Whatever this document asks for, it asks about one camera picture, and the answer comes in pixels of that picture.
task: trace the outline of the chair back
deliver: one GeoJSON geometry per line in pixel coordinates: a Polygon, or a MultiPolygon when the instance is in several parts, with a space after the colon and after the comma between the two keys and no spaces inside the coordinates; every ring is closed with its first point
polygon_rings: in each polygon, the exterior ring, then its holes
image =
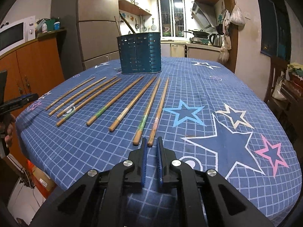
{"type": "Polygon", "coordinates": [[[286,73],[288,62],[279,57],[273,56],[270,58],[270,72],[267,90],[264,98],[264,102],[267,103],[272,96],[272,92],[275,89],[278,77],[281,76],[281,72],[286,73]]]}

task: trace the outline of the window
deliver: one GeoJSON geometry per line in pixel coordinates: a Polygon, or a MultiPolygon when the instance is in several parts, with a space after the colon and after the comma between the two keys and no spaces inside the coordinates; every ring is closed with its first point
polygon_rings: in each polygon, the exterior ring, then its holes
{"type": "Polygon", "coordinates": [[[261,16],[261,53],[290,60],[291,34],[284,0],[258,0],[261,16]]]}
{"type": "Polygon", "coordinates": [[[186,31],[184,0],[158,0],[162,37],[184,37],[186,31]]]}

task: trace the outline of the white floor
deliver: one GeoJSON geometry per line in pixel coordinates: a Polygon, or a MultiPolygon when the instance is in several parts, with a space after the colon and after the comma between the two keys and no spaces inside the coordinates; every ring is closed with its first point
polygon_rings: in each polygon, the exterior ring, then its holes
{"type": "Polygon", "coordinates": [[[8,203],[8,210],[12,216],[23,219],[28,225],[40,206],[45,201],[37,187],[31,189],[19,183],[18,180],[8,203]]]}

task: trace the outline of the white bottle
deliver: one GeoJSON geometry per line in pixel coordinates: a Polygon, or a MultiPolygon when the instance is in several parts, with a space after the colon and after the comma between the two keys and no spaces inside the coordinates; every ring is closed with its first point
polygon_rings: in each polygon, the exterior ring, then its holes
{"type": "Polygon", "coordinates": [[[47,25],[46,25],[46,23],[44,23],[42,25],[42,33],[45,33],[45,32],[47,32],[47,25]]]}

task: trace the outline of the cabinet handle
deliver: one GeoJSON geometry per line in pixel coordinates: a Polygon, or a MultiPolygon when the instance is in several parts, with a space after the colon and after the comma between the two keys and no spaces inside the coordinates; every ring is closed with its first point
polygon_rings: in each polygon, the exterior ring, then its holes
{"type": "Polygon", "coordinates": [[[28,91],[31,93],[31,86],[30,86],[29,82],[27,81],[27,76],[26,75],[24,75],[24,76],[25,76],[26,87],[28,88],[28,91]]]}
{"type": "Polygon", "coordinates": [[[19,93],[20,93],[20,95],[23,95],[23,89],[20,87],[18,79],[16,81],[17,81],[17,86],[18,86],[18,89],[19,89],[19,93]]]}

